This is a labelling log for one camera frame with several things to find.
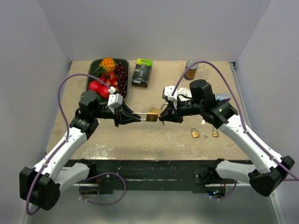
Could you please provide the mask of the small brass padlock with key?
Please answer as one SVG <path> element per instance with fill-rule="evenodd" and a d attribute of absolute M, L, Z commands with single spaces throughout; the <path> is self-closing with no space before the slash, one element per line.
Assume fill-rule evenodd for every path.
<path fill-rule="evenodd" d="M 197 130 L 197 128 L 192 128 L 191 129 L 191 134 L 192 134 L 192 137 L 193 138 L 198 138 L 198 137 L 200 137 L 200 133 L 198 132 L 198 130 Z"/>

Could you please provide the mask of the long shackle brass padlock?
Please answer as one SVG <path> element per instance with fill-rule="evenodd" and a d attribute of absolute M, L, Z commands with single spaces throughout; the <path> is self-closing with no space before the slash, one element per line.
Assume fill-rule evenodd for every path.
<path fill-rule="evenodd" d="M 219 131 L 215 127 L 213 127 L 212 135 L 213 137 L 219 137 Z"/>

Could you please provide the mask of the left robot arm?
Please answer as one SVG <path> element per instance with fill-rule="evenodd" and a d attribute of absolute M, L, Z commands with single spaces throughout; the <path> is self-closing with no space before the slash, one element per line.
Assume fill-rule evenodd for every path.
<path fill-rule="evenodd" d="M 87 160 L 80 160 L 67 170 L 63 167 L 95 132 L 98 119 L 113 119 L 115 126 L 141 121 L 141 117 L 125 104 L 117 92 L 111 94 L 107 102 L 100 103 L 97 93 L 88 90 L 81 94 L 78 105 L 62 139 L 40 162 L 32 168 L 23 168 L 19 174 L 20 197 L 26 201 L 29 215 L 33 215 L 28 207 L 30 204 L 50 210 L 72 185 L 96 180 L 96 166 Z"/>

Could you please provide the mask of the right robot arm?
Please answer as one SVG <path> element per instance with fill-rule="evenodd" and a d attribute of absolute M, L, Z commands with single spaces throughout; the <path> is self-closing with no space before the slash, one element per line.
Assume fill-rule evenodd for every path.
<path fill-rule="evenodd" d="M 206 123 L 227 135 L 251 160 L 241 164 L 217 159 L 208 168 L 213 183 L 231 179 L 250 184 L 262 196 L 270 196 L 286 179 L 294 165 L 290 156 L 281 156 L 241 123 L 237 110 L 224 100 L 216 100 L 211 85 L 203 79 L 190 83 L 178 92 L 174 86 L 163 89 L 162 98 L 168 103 L 159 116 L 161 122 L 182 123 L 184 116 L 200 115 Z"/>

